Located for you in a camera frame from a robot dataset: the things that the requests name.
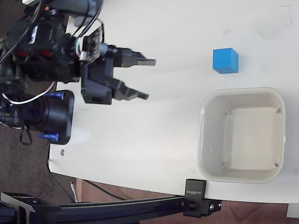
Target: tabletop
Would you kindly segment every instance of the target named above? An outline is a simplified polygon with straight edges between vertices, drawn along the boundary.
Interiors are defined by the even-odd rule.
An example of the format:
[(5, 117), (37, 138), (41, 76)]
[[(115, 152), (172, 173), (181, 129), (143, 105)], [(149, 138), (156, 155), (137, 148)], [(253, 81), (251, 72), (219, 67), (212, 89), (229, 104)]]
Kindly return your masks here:
[[(114, 69), (148, 100), (85, 104), (80, 84), (68, 144), (51, 145), (52, 172), (140, 190), (184, 195), (197, 166), (199, 111), (221, 89), (271, 87), (286, 105), (285, 161), (265, 184), (207, 182), (206, 198), (299, 203), (299, 2), (295, 0), (107, 0), (105, 40), (157, 60)], [(72, 19), (68, 32), (74, 32)], [(90, 33), (99, 24), (95, 24)], [(239, 73), (212, 69), (213, 49), (239, 53)]]

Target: square bowl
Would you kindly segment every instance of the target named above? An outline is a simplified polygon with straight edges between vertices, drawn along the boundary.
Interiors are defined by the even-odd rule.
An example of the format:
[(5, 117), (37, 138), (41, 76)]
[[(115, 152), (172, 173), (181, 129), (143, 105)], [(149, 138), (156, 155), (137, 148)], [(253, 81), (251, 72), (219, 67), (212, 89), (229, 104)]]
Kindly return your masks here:
[(285, 103), (272, 88), (220, 90), (200, 110), (198, 167), (216, 182), (266, 183), (285, 151)]

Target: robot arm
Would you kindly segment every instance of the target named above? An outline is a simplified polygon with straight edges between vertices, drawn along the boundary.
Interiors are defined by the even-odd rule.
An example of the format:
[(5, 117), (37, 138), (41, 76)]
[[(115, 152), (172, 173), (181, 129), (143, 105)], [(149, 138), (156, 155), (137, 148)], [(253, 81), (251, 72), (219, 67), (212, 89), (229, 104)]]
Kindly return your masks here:
[[(93, 10), (93, 14), (86, 14), (86, 7), (82, 9), (82, 4), (72, 5), (71, 1), (88, 2), (86, 7)], [(5, 58), (0, 63), (0, 93), (3, 96), (0, 100), (0, 124), (42, 132), (42, 136), (52, 143), (67, 143), (71, 135), (73, 94), (65, 91), (56, 95), (44, 95), (44, 92), (30, 96), (24, 92), (28, 79), (50, 81), (52, 85), (54, 82), (69, 83), (81, 79), (84, 101), (92, 104), (110, 105), (113, 98), (132, 100), (149, 97), (114, 79), (113, 69), (133, 65), (154, 66), (155, 60), (127, 48), (105, 44), (101, 40), (103, 24), (102, 28), (83, 37), (97, 18), (102, 0), (40, 0), (40, 3), (46, 4), (33, 25), (32, 18), (36, 15), (33, 12), (40, 6), (38, 2), (33, 1), (27, 15), (16, 21), (6, 38), (0, 40), (0, 61)], [(85, 21), (84, 32), (78, 37), (65, 33), (64, 16), (71, 14), (91, 18), (89, 22)], [(28, 34), (20, 40), (24, 32)], [(79, 49), (81, 38), (82, 50)]]

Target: red component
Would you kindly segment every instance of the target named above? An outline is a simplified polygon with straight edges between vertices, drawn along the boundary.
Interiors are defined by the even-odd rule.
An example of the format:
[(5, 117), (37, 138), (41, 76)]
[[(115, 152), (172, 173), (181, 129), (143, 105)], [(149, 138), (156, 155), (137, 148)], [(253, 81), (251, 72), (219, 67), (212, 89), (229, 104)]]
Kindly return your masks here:
[(18, 55), (19, 57), (27, 57), (28, 54), (27, 54), (25, 51), (21, 51), (21, 50), (20, 50), (20, 51), (17, 52), (17, 55)]
[(50, 50), (42, 50), (39, 52), (40, 56), (43, 57), (51, 57), (52, 51)]

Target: metal bracket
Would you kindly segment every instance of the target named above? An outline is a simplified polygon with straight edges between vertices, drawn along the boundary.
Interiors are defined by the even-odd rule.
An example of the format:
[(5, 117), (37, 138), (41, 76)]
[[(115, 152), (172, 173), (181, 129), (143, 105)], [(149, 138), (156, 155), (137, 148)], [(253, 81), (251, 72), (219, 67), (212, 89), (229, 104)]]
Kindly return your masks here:
[(205, 192), (206, 181), (186, 180), (184, 216), (200, 218), (221, 210), (222, 201), (206, 199)]
[(16, 210), (19, 224), (56, 224), (56, 214), (61, 212), (59, 205), (50, 204), (28, 194), (1, 193), (1, 201)]

